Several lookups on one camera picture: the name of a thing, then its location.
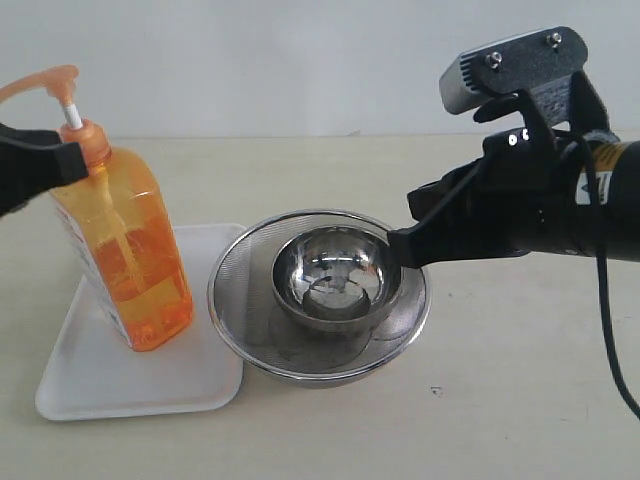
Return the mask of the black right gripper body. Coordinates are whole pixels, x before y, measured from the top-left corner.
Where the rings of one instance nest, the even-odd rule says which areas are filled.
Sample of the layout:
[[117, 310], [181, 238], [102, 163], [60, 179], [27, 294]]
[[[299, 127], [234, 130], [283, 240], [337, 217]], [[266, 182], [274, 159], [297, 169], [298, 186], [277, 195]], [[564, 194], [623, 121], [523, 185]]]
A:
[[620, 139], [583, 70], [475, 109], [523, 125], [483, 142], [478, 211], [517, 253], [620, 257]]

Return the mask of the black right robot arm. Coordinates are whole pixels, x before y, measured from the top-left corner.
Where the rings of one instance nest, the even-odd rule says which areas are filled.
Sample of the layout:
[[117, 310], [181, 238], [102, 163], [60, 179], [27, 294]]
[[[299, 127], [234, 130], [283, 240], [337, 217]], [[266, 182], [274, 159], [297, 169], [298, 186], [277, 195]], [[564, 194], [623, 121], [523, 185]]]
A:
[[474, 118], [515, 112], [522, 127], [486, 137], [481, 157], [408, 194], [413, 224], [387, 235], [396, 260], [419, 268], [598, 250], [637, 260], [639, 145], [611, 131], [586, 74], [492, 98]]

